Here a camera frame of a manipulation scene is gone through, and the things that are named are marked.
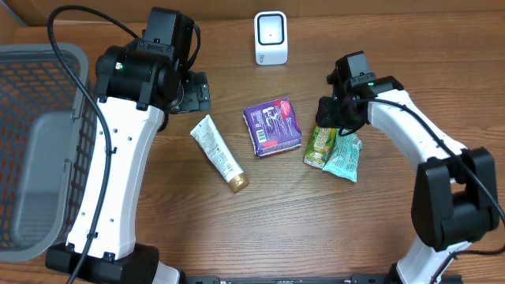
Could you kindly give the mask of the white conditioner tube gold cap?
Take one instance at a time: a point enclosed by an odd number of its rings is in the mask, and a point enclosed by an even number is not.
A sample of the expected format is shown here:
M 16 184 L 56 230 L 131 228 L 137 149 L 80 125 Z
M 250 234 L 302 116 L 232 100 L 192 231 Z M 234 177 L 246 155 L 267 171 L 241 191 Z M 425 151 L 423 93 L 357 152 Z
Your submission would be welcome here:
M 240 192 L 249 185 L 249 178 L 233 157 L 209 114 L 193 128 L 190 134 L 222 175 L 232 192 Z

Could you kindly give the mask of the green yellow snack packet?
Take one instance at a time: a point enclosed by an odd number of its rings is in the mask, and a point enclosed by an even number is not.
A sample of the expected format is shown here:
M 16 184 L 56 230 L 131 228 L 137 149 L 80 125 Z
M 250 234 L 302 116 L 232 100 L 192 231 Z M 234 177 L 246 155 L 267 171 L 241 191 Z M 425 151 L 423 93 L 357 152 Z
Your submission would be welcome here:
M 331 155 L 336 134 L 336 128 L 316 126 L 305 150 L 304 163 L 322 169 Z

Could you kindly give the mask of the mint green wipes packet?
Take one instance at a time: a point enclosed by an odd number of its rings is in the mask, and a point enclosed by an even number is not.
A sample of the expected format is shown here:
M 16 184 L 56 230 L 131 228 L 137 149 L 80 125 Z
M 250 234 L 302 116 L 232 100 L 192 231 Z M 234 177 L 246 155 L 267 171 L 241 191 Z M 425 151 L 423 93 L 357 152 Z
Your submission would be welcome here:
M 361 148 L 362 142 L 356 134 L 351 133 L 349 136 L 337 135 L 333 152 L 324 165 L 323 171 L 356 182 Z

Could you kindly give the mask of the purple Carefree pad pack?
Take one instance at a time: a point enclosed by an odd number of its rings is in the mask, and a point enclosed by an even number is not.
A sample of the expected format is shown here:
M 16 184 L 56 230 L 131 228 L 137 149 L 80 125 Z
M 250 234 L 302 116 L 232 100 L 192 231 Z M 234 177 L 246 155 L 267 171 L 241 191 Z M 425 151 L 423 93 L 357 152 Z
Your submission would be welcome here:
M 275 155 L 301 146 L 301 129 L 287 97 L 246 107 L 243 118 L 257 157 Z

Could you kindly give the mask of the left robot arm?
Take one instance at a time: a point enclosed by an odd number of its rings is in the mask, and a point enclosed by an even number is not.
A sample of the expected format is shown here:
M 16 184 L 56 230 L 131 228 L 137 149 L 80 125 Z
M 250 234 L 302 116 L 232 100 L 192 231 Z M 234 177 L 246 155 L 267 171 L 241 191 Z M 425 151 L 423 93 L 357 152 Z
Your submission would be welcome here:
M 99 57 L 91 98 L 98 122 L 84 196 L 67 239 L 47 250 L 49 269 L 95 283 L 184 282 L 157 248 L 137 242 L 135 221 L 155 135 L 172 114 L 211 107 L 206 74 L 192 71 L 200 45 L 191 18 L 155 7 L 141 35 Z

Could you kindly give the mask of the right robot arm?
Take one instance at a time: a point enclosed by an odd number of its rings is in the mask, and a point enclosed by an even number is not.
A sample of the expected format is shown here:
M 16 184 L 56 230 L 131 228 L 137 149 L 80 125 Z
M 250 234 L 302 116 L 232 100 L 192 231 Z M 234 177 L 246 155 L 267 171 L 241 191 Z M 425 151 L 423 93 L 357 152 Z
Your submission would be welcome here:
M 496 167 L 485 148 L 468 149 L 432 123 L 393 76 L 377 77 L 365 53 L 347 54 L 327 76 L 333 87 L 316 113 L 319 127 L 338 138 L 371 125 L 389 138 L 416 171 L 411 221 L 416 238 L 407 254 L 375 283 L 460 283 L 449 265 L 504 222 Z

